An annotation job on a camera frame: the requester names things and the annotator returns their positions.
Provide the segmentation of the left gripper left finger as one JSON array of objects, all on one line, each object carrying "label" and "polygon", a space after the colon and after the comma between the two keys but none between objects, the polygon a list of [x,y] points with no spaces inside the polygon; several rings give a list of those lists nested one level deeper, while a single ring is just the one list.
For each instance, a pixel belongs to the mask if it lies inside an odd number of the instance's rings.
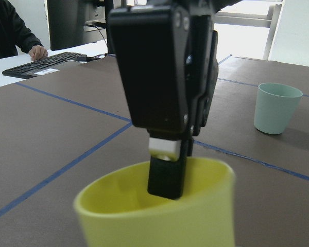
[{"label": "left gripper left finger", "polygon": [[150,134],[147,190],[182,196],[190,119],[185,61],[191,18],[178,5],[119,8],[109,14],[113,43],[134,126]]}]

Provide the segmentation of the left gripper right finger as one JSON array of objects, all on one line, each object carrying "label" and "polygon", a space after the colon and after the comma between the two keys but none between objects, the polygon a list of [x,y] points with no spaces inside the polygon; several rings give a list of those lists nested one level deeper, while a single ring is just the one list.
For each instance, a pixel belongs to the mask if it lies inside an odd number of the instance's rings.
[{"label": "left gripper right finger", "polygon": [[190,113],[191,138],[188,141],[187,155],[193,152],[193,137],[207,123],[218,76],[216,60],[217,31],[213,29],[212,16],[203,15],[192,18],[190,67]]}]

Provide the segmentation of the person's hand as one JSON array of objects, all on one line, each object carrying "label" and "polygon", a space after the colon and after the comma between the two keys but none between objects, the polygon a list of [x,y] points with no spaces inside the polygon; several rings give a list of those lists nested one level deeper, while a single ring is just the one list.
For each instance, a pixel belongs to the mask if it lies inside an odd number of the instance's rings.
[{"label": "person's hand", "polygon": [[41,45],[35,45],[28,52],[32,61],[37,61],[48,57],[48,51]]}]

